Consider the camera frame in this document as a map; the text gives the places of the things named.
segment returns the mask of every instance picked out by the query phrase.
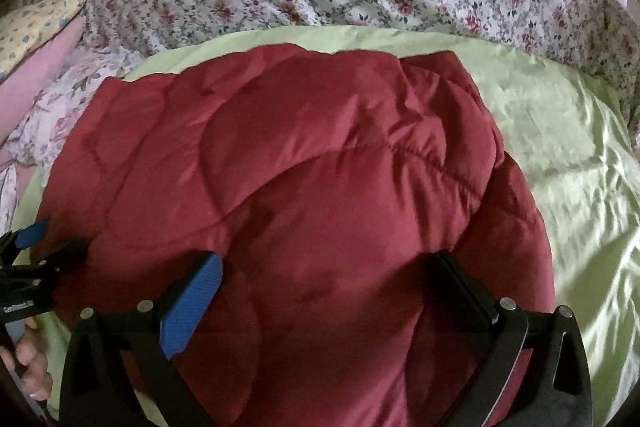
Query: light green fabric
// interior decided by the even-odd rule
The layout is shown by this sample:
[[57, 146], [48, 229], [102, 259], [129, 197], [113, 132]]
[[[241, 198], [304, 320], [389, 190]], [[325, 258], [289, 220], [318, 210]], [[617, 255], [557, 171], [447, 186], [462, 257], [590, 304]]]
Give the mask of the light green fabric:
[[[580, 324], [592, 378], [594, 425], [603, 425], [637, 380], [640, 366], [640, 166], [606, 83], [479, 39], [354, 26], [231, 34], [155, 55], [127, 80], [178, 73], [208, 58], [276, 42], [328, 53], [364, 48], [399, 57], [438, 50], [458, 54], [545, 218], [557, 300], [574, 309]], [[47, 320], [48, 337], [58, 335], [61, 341], [57, 355], [50, 355], [61, 360], [66, 332]]]

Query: pillow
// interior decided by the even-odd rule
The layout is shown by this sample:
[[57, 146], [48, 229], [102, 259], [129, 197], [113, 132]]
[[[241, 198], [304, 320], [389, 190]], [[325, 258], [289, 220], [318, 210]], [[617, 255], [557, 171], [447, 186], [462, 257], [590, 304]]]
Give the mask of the pillow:
[[84, 18], [76, 17], [0, 84], [0, 145], [33, 106], [38, 93], [62, 73], [65, 57], [76, 47], [82, 32]]
[[84, 2], [44, 0], [0, 18], [0, 85], [24, 57], [66, 26]]

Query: blue textured pad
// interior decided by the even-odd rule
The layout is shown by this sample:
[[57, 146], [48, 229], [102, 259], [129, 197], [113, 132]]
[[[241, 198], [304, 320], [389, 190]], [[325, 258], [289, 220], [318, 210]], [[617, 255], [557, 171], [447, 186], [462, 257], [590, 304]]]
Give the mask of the blue textured pad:
[[160, 347], [167, 359], [186, 349], [220, 283], [222, 259], [212, 253], [161, 319]]
[[49, 219], [43, 219], [33, 223], [30, 227], [18, 231], [15, 236], [15, 246], [18, 250], [31, 248], [44, 239], [47, 229], [49, 228]]

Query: bed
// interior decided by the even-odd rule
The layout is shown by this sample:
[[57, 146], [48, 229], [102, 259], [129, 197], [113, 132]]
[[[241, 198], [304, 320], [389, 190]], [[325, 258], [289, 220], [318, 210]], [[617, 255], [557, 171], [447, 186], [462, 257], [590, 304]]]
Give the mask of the bed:
[[[454, 49], [545, 217], [558, 303], [576, 312], [588, 352], [595, 424], [629, 395], [640, 353], [640, 43], [614, 0], [86, 0], [81, 16], [87, 28], [73, 67], [38, 95], [5, 144], [17, 162], [40, 169], [14, 228], [33, 220], [65, 137], [107, 76], [177, 72], [268, 42], [398, 55]], [[350, 27], [268, 29], [336, 25]], [[43, 322], [59, 372], [68, 331], [54, 316]]]

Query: yellow floral fabric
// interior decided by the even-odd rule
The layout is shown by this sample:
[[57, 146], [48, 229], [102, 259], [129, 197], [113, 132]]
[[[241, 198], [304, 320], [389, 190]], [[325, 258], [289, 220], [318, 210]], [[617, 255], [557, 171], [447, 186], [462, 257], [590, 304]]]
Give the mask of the yellow floral fabric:
[[0, 84], [39, 46], [58, 33], [86, 0], [44, 0], [0, 18]]

